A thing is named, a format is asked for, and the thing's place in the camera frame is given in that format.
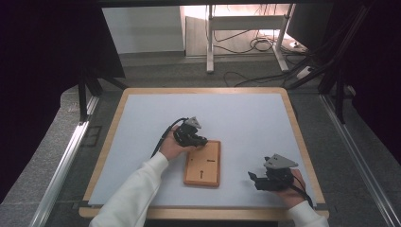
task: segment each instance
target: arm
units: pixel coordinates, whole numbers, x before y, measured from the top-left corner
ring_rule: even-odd
[[[161,145],[160,151],[129,176],[103,205],[89,226],[142,227],[146,220],[148,206],[162,181],[162,173],[168,167],[168,161],[193,148],[195,147],[179,146],[171,131]]]
[[[298,180],[294,181],[294,185],[298,188],[305,187],[305,182],[301,172],[298,169],[292,169],[292,174]],[[293,189],[275,192],[288,207],[288,214],[295,222],[297,227],[328,227],[327,219],[318,215],[308,204],[304,198]]]

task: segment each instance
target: white wall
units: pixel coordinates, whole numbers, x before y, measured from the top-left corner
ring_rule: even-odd
[[[180,7],[103,9],[118,54],[183,51]]]

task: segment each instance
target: black wall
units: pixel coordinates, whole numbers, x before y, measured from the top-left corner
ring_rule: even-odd
[[[16,0],[0,7],[0,201],[84,68],[124,77],[99,8]]]

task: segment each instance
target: wrist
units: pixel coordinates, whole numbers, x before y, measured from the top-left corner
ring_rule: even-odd
[[[305,199],[299,195],[293,195],[293,196],[285,196],[285,197],[281,197],[281,199],[283,200],[284,204],[286,205],[286,207],[288,209],[298,205],[299,203],[305,201]]]

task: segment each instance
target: metal rail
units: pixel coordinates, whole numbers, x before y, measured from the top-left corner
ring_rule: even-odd
[[[64,184],[64,180],[68,174],[68,170],[74,161],[74,157],[79,148],[79,144],[82,141],[82,137],[85,134],[91,116],[95,110],[96,104],[98,102],[98,97],[92,96],[88,102],[88,118],[82,124],[78,124],[71,140],[65,150],[62,158],[60,160],[59,166],[56,169],[55,174],[53,175],[52,180],[50,181],[49,186],[44,192],[44,196],[39,203],[38,209],[33,216],[32,221],[29,226],[39,227],[44,226],[47,222],[47,219],[53,209],[53,206],[56,202],[57,197],[61,191],[62,185]]]
[[[325,109],[327,110],[328,114],[331,117],[331,120],[333,121],[337,131],[340,134],[342,142],[347,147],[347,150],[351,155],[351,158],[355,166],[357,167],[360,176],[365,182],[380,213],[385,219],[387,226],[393,226],[393,227],[401,226],[400,219],[395,214],[394,208],[392,207],[392,203],[390,202],[383,188],[376,180],[371,169],[366,164],[365,159],[363,158],[363,155],[361,154],[359,148],[357,147],[357,144],[354,141],[351,133],[347,130],[346,125],[341,124],[341,122],[336,117],[336,114],[333,111],[334,105],[331,102],[329,95],[321,95],[321,99],[323,101]]]

